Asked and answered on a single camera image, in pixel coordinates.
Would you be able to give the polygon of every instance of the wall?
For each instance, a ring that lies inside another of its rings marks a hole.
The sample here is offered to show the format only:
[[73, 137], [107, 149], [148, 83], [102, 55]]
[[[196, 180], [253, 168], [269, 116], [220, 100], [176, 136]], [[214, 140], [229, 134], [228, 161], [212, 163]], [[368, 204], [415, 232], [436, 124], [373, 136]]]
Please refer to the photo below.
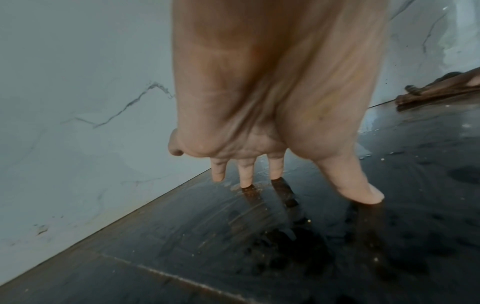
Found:
[[170, 2], [2, 0], [0, 46], [0, 284], [210, 167], [167, 152]]
[[370, 105], [480, 66], [478, 0], [391, 0], [390, 40]]

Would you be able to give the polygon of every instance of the black floor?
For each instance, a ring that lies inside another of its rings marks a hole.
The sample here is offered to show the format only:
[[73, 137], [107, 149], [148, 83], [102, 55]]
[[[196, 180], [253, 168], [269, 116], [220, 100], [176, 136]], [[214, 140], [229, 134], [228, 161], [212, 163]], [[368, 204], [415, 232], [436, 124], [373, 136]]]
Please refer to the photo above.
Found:
[[206, 172], [0, 287], [0, 303], [479, 303], [480, 95], [368, 111], [384, 203], [288, 155], [241, 190]]

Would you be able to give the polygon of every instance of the shiny dark surface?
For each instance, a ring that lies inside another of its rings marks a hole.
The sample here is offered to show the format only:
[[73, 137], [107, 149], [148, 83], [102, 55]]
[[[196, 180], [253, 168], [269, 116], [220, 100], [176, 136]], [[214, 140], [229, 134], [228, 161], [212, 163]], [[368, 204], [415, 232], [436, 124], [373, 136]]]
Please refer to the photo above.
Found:
[[339, 197], [291, 154], [240, 189], [206, 172], [0, 287], [0, 303], [478, 303], [480, 109], [368, 111], [359, 157], [386, 199]]

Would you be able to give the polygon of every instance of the finger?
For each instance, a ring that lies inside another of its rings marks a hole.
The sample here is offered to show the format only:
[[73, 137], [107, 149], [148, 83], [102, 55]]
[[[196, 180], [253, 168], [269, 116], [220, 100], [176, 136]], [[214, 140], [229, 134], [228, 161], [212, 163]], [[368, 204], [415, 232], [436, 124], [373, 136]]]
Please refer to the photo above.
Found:
[[211, 158], [211, 178], [214, 182], [221, 182], [225, 178], [225, 171], [227, 170], [227, 159]]
[[239, 159], [237, 161], [240, 187], [250, 187], [254, 181], [254, 166], [256, 158]]
[[269, 153], [266, 156], [268, 158], [268, 167], [270, 168], [270, 179], [276, 180], [281, 178], [284, 173], [285, 151]]
[[335, 189], [345, 198], [363, 203], [378, 204], [384, 195], [369, 184], [360, 161], [352, 152], [315, 162]]
[[182, 156], [184, 152], [180, 149], [177, 139], [177, 129], [174, 129], [170, 134], [170, 140], [168, 141], [168, 151], [173, 156]]

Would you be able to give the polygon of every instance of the wrinkled skin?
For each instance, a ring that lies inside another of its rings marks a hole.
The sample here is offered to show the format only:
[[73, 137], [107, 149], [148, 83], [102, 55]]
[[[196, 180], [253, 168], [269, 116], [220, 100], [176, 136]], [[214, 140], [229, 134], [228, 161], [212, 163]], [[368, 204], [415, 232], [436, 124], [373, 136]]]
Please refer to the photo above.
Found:
[[171, 154], [209, 157], [214, 181], [236, 160], [241, 187], [287, 148], [344, 197], [375, 204], [354, 153], [383, 60], [386, 0], [174, 0], [178, 128]]

